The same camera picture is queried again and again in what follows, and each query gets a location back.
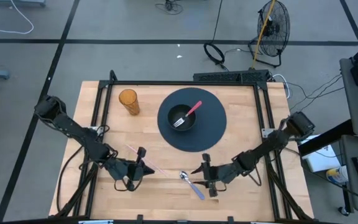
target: silver fork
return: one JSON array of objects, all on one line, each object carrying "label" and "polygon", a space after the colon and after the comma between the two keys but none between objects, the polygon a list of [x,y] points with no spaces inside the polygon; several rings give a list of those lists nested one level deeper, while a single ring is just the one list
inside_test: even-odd
[{"label": "silver fork", "polygon": [[185,119],[189,116],[189,114],[191,114],[192,112],[194,112],[197,108],[199,108],[201,106],[203,102],[201,102],[201,100],[199,102],[197,102],[194,107],[192,107],[192,109],[189,110],[189,112],[187,112],[187,114],[180,118],[178,121],[176,121],[173,126],[175,128],[179,127],[180,125],[182,125],[185,122]]}]

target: wooden tabletop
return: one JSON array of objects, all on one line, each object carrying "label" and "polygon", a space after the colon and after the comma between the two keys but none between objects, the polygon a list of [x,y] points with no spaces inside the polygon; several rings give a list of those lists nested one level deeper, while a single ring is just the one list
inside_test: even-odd
[{"label": "wooden tabletop", "polygon": [[[98,82],[83,82],[78,98],[74,120],[82,126],[89,126],[93,113]],[[235,221],[274,221],[270,201],[269,184],[264,160],[257,164],[262,186],[258,187],[250,177],[237,177],[227,185],[225,192],[210,198],[208,190],[200,186],[206,200],[200,200],[190,186],[179,177],[179,171],[188,174],[198,168],[204,152],[183,152],[173,148],[161,136],[157,126],[157,112],[162,101],[175,90],[187,86],[172,85],[114,85],[109,108],[107,125],[111,130],[105,134],[104,142],[119,151],[118,157],[136,159],[126,144],[137,149],[146,148],[146,158],[163,169],[167,175],[155,171],[145,176],[135,192],[114,190],[114,180],[106,170],[99,170],[94,194],[91,218],[135,220],[143,214],[145,220],[227,220],[233,216]],[[210,91],[220,100],[226,110],[227,126],[221,140],[207,153],[211,155],[212,165],[231,162],[231,158],[248,149],[258,146],[262,140],[255,107],[254,91],[251,86],[192,86]],[[140,113],[131,116],[120,104],[118,95],[124,89],[136,91]],[[268,83],[268,93],[277,127],[280,120],[289,115],[287,99],[282,83]],[[264,111],[265,126],[267,115],[263,94],[260,92]],[[105,93],[99,111],[101,120]],[[78,149],[79,144],[69,139],[62,165]],[[291,142],[288,147],[298,150]],[[288,151],[281,154],[287,189],[305,211],[313,217],[308,189],[298,156]],[[83,154],[76,156],[67,166],[62,179],[61,207],[78,187]],[[202,180],[202,174],[190,175],[192,181]],[[281,194],[276,188],[281,217],[284,217]],[[84,214],[87,190],[83,194],[81,213]],[[56,193],[50,214],[56,214]]]}]

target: concrete floor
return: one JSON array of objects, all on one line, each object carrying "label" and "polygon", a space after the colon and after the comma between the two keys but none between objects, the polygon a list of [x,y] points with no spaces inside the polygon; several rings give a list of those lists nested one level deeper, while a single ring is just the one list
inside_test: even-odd
[{"label": "concrete floor", "polygon": [[[81,0],[68,33],[69,39],[108,40],[205,40],[211,39],[219,0],[183,0],[184,11],[168,16],[156,10],[163,0]],[[217,40],[250,40],[257,35],[257,11],[266,1],[224,1],[216,32]],[[339,59],[358,51],[356,35],[340,0],[283,0],[291,18],[290,40],[321,41],[289,45],[283,65],[270,71],[288,82],[303,86],[307,93],[339,74]],[[358,26],[358,0],[346,0]],[[46,8],[20,7],[34,23],[31,34],[4,34],[0,39],[60,39],[74,0],[48,0]],[[28,30],[29,25],[14,9],[0,6],[0,29]],[[341,41],[343,46],[327,46]],[[0,69],[11,71],[11,79],[0,80],[0,203],[21,149],[41,89],[50,69],[56,44],[0,43]],[[219,45],[221,50],[244,45]],[[250,54],[228,53],[226,67],[247,70]],[[258,64],[257,68],[267,68]],[[202,44],[65,44],[48,91],[59,96],[73,115],[81,82],[107,79],[113,69],[120,80],[192,80],[194,73],[218,72]],[[343,86],[342,81],[330,90]],[[302,100],[300,89],[291,86],[293,106]],[[297,106],[300,109],[307,102]],[[343,90],[316,100],[304,112],[315,123],[316,133],[349,118]],[[38,125],[14,189],[4,221],[43,218],[48,215],[66,138]],[[342,191],[306,173],[314,215],[321,221],[355,223],[336,209],[343,206]]]}]

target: spoon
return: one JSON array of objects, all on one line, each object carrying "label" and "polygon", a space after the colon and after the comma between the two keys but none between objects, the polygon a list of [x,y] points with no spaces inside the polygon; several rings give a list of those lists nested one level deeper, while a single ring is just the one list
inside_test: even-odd
[{"label": "spoon", "polygon": [[180,171],[180,178],[190,184],[190,187],[196,192],[196,194],[201,200],[205,199],[203,193],[201,193],[201,191],[193,183],[190,182],[189,177],[187,176],[187,173],[185,171]]}]

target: round black mat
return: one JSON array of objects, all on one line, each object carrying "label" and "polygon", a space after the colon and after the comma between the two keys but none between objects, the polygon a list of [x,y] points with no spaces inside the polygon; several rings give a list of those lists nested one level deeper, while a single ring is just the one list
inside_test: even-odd
[{"label": "round black mat", "polygon": [[[170,127],[167,116],[172,107],[193,107],[199,100],[203,104],[195,111],[196,122],[190,130],[180,132]],[[212,93],[199,88],[184,88],[171,93],[162,102],[157,124],[162,137],[171,146],[186,152],[200,152],[209,149],[222,138],[226,129],[226,113]]]}]

